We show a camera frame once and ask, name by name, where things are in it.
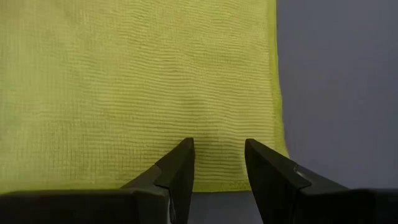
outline yellow cloth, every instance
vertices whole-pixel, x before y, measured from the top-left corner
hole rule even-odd
[[[194,191],[287,156],[275,0],[2,0],[0,191],[118,188],[185,137]]]

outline table surface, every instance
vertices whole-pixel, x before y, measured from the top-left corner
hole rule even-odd
[[[350,188],[398,188],[398,1],[278,1],[285,140]],[[194,194],[189,223],[262,223],[250,192]]]

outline gray background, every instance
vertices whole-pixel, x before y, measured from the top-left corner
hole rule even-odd
[[[278,1],[291,158],[347,187],[398,188],[398,1]],[[195,194],[190,223],[262,223],[250,192]]]

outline fabric edge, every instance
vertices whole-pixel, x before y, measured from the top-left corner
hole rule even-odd
[[[275,134],[275,150],[289,157],[285,145],[284,124],[282,120],[282,95],[279,86],[279,66],[278,66],[278,50],[277,50],[277,4],[276,0],[268,0],[268,41],[270,47],[269,64],[271,67],[271,92],[274,101],[274,134]],[[242,190],[251,190],[249,181],[240,181],[234,183],[195,183],[194,192],[235,192]]]
[[[279,85],[279,66],[277,48],[277,3],[276,0],[268,0],[268,41],[270,47],[269,64],[271,66],[271,90],[274,100],[274,134],[275,149],[277,152],[289,158],[289,152],[285,145],[284,124],[282,120],[282,94]]]
[[[249,181],[238,181],[233,183],[194,183],[192,192],[212,193],[212,192],[237,192],[251,190]]]

